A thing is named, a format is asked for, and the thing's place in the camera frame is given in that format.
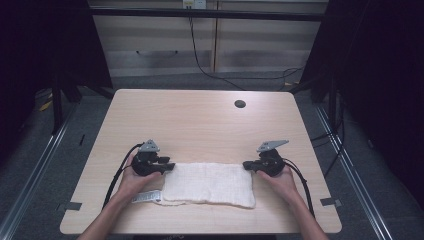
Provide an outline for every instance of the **wooden table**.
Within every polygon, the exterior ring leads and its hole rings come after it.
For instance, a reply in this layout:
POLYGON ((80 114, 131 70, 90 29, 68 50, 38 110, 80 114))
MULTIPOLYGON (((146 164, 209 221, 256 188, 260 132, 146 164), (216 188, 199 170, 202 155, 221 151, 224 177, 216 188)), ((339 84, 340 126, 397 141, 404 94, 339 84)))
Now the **wooden table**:
MULTIPOLYGON (((308 180, 317 221, 327 233, 339 232, 341 223, 330 197, 293 95, 275 92, 119 90, 111 103, 72 202, 60 229, 79 234, 102 208, 109 184, 125 154, 137 143, 153 139, 159 156, 173 162, 239 163, 258 159, 264 141, 288 139, 278 147, 308 180), (235 106, 236 100, 246 103, 235 106)), ((297 188, 305 198, 302 184, 297 188)), ((143 190, 161 189, 163 179, 143 190)), ((113 230, 126 234, 253 234, 299 232, 287 204, 267 183, 253 174, 254 209, 209 204, 164 207, 154 203, 130 204, 113 230)))

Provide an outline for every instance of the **gray floor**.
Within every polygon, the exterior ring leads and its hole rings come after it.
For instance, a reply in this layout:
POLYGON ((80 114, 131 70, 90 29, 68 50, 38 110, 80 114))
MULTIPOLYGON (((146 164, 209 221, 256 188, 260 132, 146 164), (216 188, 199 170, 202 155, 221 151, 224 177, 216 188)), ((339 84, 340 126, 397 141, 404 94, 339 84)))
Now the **gray floor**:
MULTIPOLYGON (((221 76, 278 76, 278 72, 227 73, 221 76)), ((238 90, 233 85, 202 74, 162 75, 154 77, 114 78, 115 90, 119 88, 160 88, 160 89, 216 89, 238 90)), ((287 78, 292 84, 298 77, 287 78)), ((231 80, 243 89, 251 91, 277 91, 284 80, 231 80)), ((110 100, 82 89, 82 101, 76 106, 69 120, 66 133, 54 153, 41 183, 16 229, 13 239, 74 239, 60 233, 60 222, 64 213, 56 210, 58 204, 69 202, 79 176, 94 144, 105 117, 110 100)), ((311 138, 325 131, 319 121, 316 106, 311 102, 309 92, 295 95, 302 118, 311 138)), ((37 100, 38 108, 44 99, 37 100)), ((64 100, 65 112, 70 104, 64 100)), ((34 109, 23 128, 21 141, 10 155, 8 164, 0 170, 0 218, 3 221, 17 199, 39 156, 50 138, 52 130, 52 108, 44 112, 34 109)), ((314 141, 318 146, 328 138, 314 141)), ((368 139, 348 111, 345 114, 345 143, 371 198, 387 223, 393 239, 422 239, 424 236, 423 211, 414 202, 402 184, 391 174, 378 150, 368 145, 368 139)), ((315 148, 323 172, 336 155, 330 143, 315 148)), ((378 239, 355 191, 342 166, 336 163, 326 178, 332 196, 342 202, 337 209, 343 229, 330 234, 331 239, 378 239)), ((131 239, 131 236, 114 236, 113 239, 131 239)), ((278 239, 300 239, 298 234, 280 235, 278 239)))

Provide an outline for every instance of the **black cable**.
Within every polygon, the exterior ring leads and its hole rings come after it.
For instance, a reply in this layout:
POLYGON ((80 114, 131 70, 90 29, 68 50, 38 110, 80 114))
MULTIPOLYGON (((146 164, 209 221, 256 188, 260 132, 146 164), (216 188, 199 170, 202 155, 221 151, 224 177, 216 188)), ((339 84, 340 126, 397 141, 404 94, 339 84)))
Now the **black cable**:
POLYGON ((311 138, 310 140, 311 140, 311 142, 313 142, 313 141, 320 140, 320 139, 326 138, 328 136, 331 136, 332 134, 333 134, 332 132, 331 133, 324 133, 324 134, 322 134, 318 137, 311 138))
POLYGON ((293 171, 295 171, 297 173, 297 175, 299 176, 299 178, 302 182, 303 188, 305 189, 306 201, 308 202, 309 212, 315 218, 315 212, 314 212, 314 207, 312 205, 311 193, 309 192, 309 188, 308 188, 308 184, 307 184, 306 179, 303 177, 302 173, 300 172, 300 170, 296 166, 296 164, 294 164, 292 161, 290 161, 288 159, 284 159, 284 161, 286 162, 286 165, 288 165, 291 169, 293 169, 293 171))
POLYGON ((316 145, 316 146, 312 146, 312 147, 313 147, 313 148, 319 148, 319 147, 322 147, 322 146, 324 146, 324 145, 327 145, 329 142, 330 142, 330 140, 326 141, 325 143, 321 143, 321 144, 318 144, 318 145, 316 145))
POLYGON ((325 171, 324 173, 324 178, 327 177, 328 173, 331 171, 331 169, 333 168, 334 164, 336 163, 337 159, 339 158, 341 152, 344 149, 344 139, 345 139, 345 125, 344 125, 344 103, 340 100, 339 103, 339 108, 340 108, 340 121, 341 121, 341 126, 342 126, 342 139, 340 142, 340 145, 338 145, 339 150, 337 151, 336 156, 334 157, 334 159, 331 161, 330 166, 328 167, 327 171, 325 171))
POLYGON ((128 165, 128 166, 125 166, 122 170, 125 170, 125 169, 127 169, 127 168, 129 168, 129 167, 132 167, 132 166, 133 166, 133 164, 128 165))
POLYGON ((320 68, 317 75, 311 77, 311 79, 306 81, 306 82, 305 81, 300 82, 299 85, 290 89, 288 92, 295 95, 300 91, 304 91, 306 89, 311 88, 314 84, 319 83, 319 81, 321 81, 321 79, 323 79, 324 77, 327 77, 328 75, 329 75, 329 70, 327 69, 326 66, 323 66, 323 67, 320 68))
POLYGON ((281 89, 283 89, 284 88, 284 85, 285 85, 285 79, 286 79, 286 77, 288 77, 288 76, 290 76, 290 75, 293 75, 294 73, 296 73, 297 71, 299 71, 299 70, 301 70, 301 69, 303 69, 304 68, 304 66, 303 67, 300 67, 300 68, 289 68, 289 69, 286 69, 286 70, 284 70, 283 71, 283 76, 279 76, 279 77, 269 77, 269 78, 265 78, 265 77, 218 77, 218 76, 214 76, 214 75, 211 75, 211 74, 208 74, 208 73, 206 73, 203 69, 202 69, 202 67, 200 66, 200 63, 199 63, 199 58, 198 58, 198 56, 197 56, 197 49, 196 49, 196 42, 195 42, 195 40, 194 40, 194 27, 193 27, 193 19, 192 18, 189 18, 189 22, 190 22, 190 32, 191 32, 191 40, 192 40, 192 42, 193 42, 193 50, 194 50, 194 57, 195 57, 195 59, 196 59, 196 64, 197 64, 197 67, 199 68, 199 70, 204 74, 204 75, 206 75, 206 76, 208 76, 208 77, 210 77, 210 78, 214 78, 214 79, 219 79, 219 80, 223 80, 223 81, 225 81, 225 82, 227 82, 227 83, 229 83, 229 84, 231 84, 231 85, 233 85, 234 87, 236 87, 236 88, 238 88, 238 89, 240 89, 240 90, 242 90, 242 91, 246 91, 246 89, 244 89, 244 88, 242 88, 242 87, 240 87, 240 86, 238 86, 238 85, 236 85, 236 84, 234 84, 234 83, 232 83, 231 81, 228 81, 228 79, 231 79, 231 80, 237 80, 237 79, 249 79, 249 80, 277 80, 277 79, 284 79, 284 84, 283 84, 283 86, 278 90, 278 91, 281 91, 281 89), (290 74, 287 74, 287 75, 285 75, 286 74, 286 72, 288 72, 288 71, 293 71, 292 73, 290 73, 290 74))
POLYGON ((106 194, 105 201, 103 203, 102 209, 105 208, 106 204, 109 202, 110 196, 112 195, 113 188, 115 187, 116 181, 118 181, 118 178, 121 175, 122 171, 124 171, 125 168, 129 167, 129 166, 124 167, 125 162, 127 161, 128 157, 130 156, 130 154, 132 153, 132 151, 134 151, 134 149, 141 147, 143 144, 144 143, 135 145, 134 147, 131 148, 131 150, 125 156, 124 160, 121 163, 121 166, 119 167, 118 171, 116 171, 116 174, 113 177, 112 182, 110 183, 110 186, 109 186, 109 189, 107 191, 107 194, 106 194))

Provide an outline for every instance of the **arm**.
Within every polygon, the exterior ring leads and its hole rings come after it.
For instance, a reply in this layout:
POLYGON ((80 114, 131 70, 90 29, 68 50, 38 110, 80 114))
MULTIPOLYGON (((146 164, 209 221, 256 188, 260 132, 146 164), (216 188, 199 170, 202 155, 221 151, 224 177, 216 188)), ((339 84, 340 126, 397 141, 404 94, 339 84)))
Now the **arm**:
MULTIPOLYGON (((131 165, 134 156, 130 156, 127 166, 131 165)), ((78 239, 106 239, 112 230, 122 210, 131 202, 131 199, 153 179, 161 174, 152 173, 146 177, 138 176, 132 167, 125 168, 118 191, 112 196, 105 208, 78 239)))
POLYGON ((305 202, 297 191, 293 179, 293 173, 289 166, 285 166, 283 171, 275 176, 270 177, 262 171, 257 172, 258 175, 267 181, 272 189, 282 197, 290 206, 294 217, 300 227, 300 233, 303 239, 328 239, 318 222, 309 212, 305 202))

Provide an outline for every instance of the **dark background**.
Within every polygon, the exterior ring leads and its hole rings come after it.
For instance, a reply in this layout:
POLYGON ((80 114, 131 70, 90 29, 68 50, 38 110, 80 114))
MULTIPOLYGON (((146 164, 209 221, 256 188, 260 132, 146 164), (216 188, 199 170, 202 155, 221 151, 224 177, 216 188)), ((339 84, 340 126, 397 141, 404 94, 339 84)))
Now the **dark background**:
POLYGON ((19 138, 36 92, 52 87, 55 75, 60 85, 112 87, 93 18, 52 7, 88 8, 88 3, 19 0, 0 10, 0 164, 19 138))
POLYGON ((336 89, 393 173, 424 208, 422 1, 330 1, 302 76, 320 101, 336 89))

